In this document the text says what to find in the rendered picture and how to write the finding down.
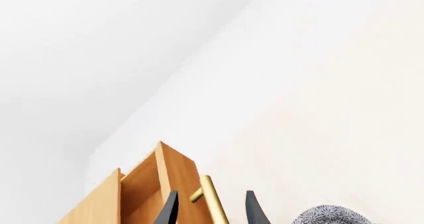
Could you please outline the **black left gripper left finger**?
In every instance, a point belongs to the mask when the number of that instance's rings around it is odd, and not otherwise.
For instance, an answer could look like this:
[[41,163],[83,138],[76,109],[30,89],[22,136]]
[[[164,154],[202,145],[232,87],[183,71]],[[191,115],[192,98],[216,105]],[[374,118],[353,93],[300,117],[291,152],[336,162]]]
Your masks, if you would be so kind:
[[163,208],[154,220],[154,224],[176,224],[178,218],[178,192],[170,192]]

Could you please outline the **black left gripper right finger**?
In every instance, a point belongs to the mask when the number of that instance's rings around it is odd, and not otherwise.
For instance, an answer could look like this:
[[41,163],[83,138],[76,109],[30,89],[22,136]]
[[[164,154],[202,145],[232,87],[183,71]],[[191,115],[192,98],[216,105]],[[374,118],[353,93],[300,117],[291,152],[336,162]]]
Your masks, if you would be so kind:
[[246,192],[245,209],[248,224],[271,224],[252,190]]

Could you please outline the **wooden drawer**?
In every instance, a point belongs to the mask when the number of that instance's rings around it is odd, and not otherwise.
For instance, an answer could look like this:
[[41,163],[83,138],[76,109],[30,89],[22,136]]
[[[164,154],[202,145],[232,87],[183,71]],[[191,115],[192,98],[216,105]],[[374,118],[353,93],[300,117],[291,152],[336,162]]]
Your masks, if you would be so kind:
[[203,198],[189,197],[200,188],[193,160],[159,142],[147,158],[121,180],[121,224],[153,224],[170,192],[178,192],[176,224],[213,224]]

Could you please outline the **wooden cabinet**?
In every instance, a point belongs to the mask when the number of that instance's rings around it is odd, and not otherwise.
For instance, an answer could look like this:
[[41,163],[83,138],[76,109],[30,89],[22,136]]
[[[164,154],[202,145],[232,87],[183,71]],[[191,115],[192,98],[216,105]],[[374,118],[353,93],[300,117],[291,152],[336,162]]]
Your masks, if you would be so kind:
[[121,170],[114,170],[57,224],[121,224]]

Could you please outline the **grey patterned bowl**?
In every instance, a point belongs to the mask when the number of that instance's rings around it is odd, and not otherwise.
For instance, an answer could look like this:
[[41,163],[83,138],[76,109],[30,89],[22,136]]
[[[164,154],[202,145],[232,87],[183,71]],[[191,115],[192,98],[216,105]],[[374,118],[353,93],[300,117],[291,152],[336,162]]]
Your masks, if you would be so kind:
[[375,224],[363,215],[339,205],[318,205],[303,211],[291,224]]

